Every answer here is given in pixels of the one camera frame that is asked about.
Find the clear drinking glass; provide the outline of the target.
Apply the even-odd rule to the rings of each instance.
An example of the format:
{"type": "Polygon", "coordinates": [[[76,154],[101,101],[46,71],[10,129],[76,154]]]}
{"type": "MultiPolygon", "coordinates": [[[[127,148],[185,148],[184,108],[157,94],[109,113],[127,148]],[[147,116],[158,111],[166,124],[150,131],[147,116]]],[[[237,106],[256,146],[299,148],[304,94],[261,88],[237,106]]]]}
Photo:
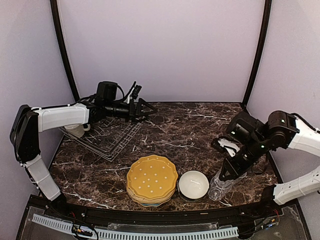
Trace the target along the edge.
{"type": "Polygon", "coordinates": [[[247,173],[244,173],[237,179],[222,181],[219,179],[222,168],[212,177],[208,189],[208,197],[213,201],[220,201],[233,188],[235,184],[243,180],[247,173]]]}

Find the navy and white bowl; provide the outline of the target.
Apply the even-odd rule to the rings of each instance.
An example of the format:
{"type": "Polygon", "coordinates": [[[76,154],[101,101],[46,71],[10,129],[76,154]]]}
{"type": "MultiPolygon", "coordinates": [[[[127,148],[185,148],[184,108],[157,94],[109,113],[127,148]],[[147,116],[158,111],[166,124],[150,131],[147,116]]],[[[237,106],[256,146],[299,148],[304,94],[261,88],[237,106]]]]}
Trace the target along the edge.
{"type": "Polygon", "coordinates": [[[177,182],[179,196],[187,202],[198,202],[205,197],[210,187],[208,178],[200,171],[190,170],[177,182]]]}

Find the cream ceramic plate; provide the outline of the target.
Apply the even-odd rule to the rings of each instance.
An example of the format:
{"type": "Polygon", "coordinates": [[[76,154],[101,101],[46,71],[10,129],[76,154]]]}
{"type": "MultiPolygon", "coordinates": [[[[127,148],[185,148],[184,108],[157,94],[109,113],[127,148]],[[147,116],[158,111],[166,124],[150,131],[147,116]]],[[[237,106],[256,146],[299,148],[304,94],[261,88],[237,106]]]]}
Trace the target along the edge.
{"type": "Polygon", "coordinates": [[[176,190],[176,184],[170,188],[156,186],[154,190],[148,181],[143,181],[141,185],[131,188],[131,184],[126,183],[128,195],[137,203],[141,204],[159,204],[168,201],[176,190]]]}

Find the blue polka dot plate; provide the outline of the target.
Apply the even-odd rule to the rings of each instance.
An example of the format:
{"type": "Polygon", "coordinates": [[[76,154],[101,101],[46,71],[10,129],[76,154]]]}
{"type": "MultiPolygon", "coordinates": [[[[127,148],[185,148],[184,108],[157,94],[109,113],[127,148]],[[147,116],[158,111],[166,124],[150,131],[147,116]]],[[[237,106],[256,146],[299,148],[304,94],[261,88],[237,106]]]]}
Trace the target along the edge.
{"type": "Polygon", "coordinates": [[[144,207],[158,207],[160,206],[162,203],[140,203],[142,206],[144,207]]]}

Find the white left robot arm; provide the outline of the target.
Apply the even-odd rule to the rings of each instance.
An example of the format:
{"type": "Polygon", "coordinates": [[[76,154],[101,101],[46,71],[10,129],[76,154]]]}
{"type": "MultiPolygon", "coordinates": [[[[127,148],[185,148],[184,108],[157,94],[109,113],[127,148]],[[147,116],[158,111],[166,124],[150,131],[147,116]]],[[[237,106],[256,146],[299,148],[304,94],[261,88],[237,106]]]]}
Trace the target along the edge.
{"type": "Polygon", "coordinates": [[[107,117],[139,123],[157,111],[155,106],[142,98],[131,99],[129,102],[86,98],[77,103],[47,107],[23,104],[17,110],[9,138],[15,159],[25,169],[32,184],[52,202],[50,208],[58,217],[67,218],[71,208],[59,199],[63,193],[43,159],[42,134],[56,132],[58,128],[71,125],[92,125],[107,117]]]}

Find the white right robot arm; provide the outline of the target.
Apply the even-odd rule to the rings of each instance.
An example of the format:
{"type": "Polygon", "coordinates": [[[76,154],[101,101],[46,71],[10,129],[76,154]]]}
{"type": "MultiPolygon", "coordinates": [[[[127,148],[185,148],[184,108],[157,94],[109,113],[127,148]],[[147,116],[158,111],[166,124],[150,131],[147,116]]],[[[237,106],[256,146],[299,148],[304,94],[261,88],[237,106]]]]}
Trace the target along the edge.
{"type": "Polygon", "coordinates": [[[308,160],[320,157],[320,130],[299,114],[276,110],[263,123],[242,111],[230,121],[226,132],[241,147],[223,161],[218,175],[218,180],[223,183],[240,179],[270,151],[289,151],[288,157],[276,163],[285,181],[263,189],[261,201],[255,205],[258,216],[266,217],[274,210],[275,204],[284,205],[320,190],[320,165],[313,162],[307,166],[302,161],[302,157],[308,160]]]}

